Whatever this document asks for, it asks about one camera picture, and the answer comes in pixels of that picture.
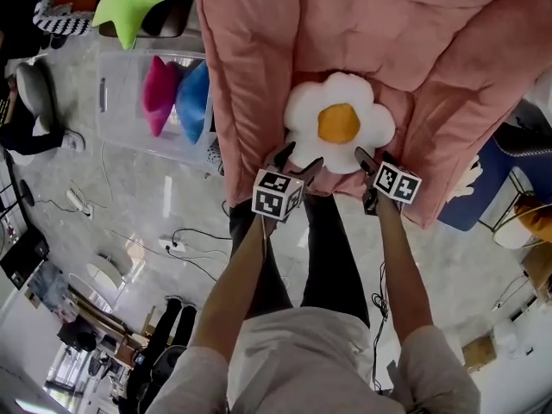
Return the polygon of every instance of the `person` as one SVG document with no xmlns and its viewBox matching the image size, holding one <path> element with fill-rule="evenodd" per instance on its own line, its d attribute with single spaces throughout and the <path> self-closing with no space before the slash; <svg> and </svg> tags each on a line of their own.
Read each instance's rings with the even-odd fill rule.
<svg viewBox="0 0 552 414">
<path fill-rule="evenodd" d="M 130 372 L 123 395 L 113 399 L 120 414 L 145 412 L 156 396 L 157 392 L 149 391 L 151 372 L 155 362 L 166 349 L 171 330 L 180 311 L 180 321 L 172 339 L 172 346 L 185 347 L 188 345 L 198 310 L 180 296 L 167 296 L 166 311 L 157 322 L 147 347 L 135 358 L 135 367 Z"/>
<path fill-rule="evenodd" d="M 36 118 L 22 101 L 13 77 L 0 82 L 0 144 L 21 155 L 41 154 L 63 147 L 77 152 L 85 149 L 81 134 L 54 126 L 44 135 L 33 136 Z"/>
<path fill-rule="evenodd" d="M 393 392 L 369 386 L 372 345 L 361 278 L 335 200 L 306 195 L 309 276 L 293 308 L 270 241 L 274 222 L 251 202 L 230 209 L 232 257 L 196 335 L 147 414 L 224 412 L 478 412 L 480 394 L 434 326 L 400 212 L 379 195 L 377 214 L 393 327 L 401 344 Z"/>
</svg>

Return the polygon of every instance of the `pink fabric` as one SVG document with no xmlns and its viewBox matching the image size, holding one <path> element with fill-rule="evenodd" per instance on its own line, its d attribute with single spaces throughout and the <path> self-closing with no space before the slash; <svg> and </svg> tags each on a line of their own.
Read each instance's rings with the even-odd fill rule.
<svg viewBox="0 0 552 414">
<path fill-rule="evenodd" d="M 153 136 L 159 136 L 173 110 L 181 76 L 172 62 L 155 55 L 142 86 L 141 107 Z"/>
<path fill-rule="evenodd" d="M 469 161 L 552 65 L 552 0 L 198 0 L 229 203 L 251 196 L 284 140 L 298 81 L 354 72 L 398 131 L 387 147 L 423 183 L 407 216 L 433 223 Z M 312 186 L 360 197 L 362 174 Z"/>
</svg>

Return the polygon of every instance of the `clear plastic bin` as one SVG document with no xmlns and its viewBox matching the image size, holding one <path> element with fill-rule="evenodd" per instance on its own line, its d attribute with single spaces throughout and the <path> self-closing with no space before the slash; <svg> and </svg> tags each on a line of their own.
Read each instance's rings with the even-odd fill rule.
<svg viewBox="0 0 552 414">
<path fill-rule="evenodd" d="M 194 52 L 137 50 L 101 53 L 97 72 L 97 134 L 112 144 L 206 167 L 207 149 L 216 137 L 210 132 L 213 120 L 210 95 L 204 131 L 196 144 L 192 145 L 185 137 L 174 107 L 158 137 L 149 130 L 141 108 L 141 88 L 155 55 L 165 62 L 176 61 L 184 67 L 205 59 L 203 53 Z"/>
</svg>

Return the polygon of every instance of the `white shirt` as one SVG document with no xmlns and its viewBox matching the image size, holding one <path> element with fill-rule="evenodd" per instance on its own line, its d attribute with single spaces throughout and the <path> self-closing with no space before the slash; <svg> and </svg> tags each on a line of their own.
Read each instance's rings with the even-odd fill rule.
<svg viewBox="0 0 552 414">
<path fill-rule="evenodd" d="M 401 403 L 369 387 L 371 348 L 367 326 L 348 314 L 303 307 L 255 317 L 243 324 L 230 367 L 211 349 L 187 349 L 147 414 L 225 412 L 227 397 L 236 414 L 479 412 L 479 392 L 439 329 L 406 339 L 395 382 Z"/>
</svg>

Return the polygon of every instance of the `pink star pillow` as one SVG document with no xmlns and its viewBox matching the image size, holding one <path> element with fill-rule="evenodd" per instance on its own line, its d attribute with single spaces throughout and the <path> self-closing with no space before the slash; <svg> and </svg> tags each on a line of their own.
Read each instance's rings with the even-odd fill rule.
<svg viewBox="0 0 552 414">
<path fill-rule="evenodd" d="M 181 74 L 173 62 L 165 64 L 157 55 L 142 86 L 141 107 L 153 136 L 159 136 L 173 110 Z"/>
</svg>

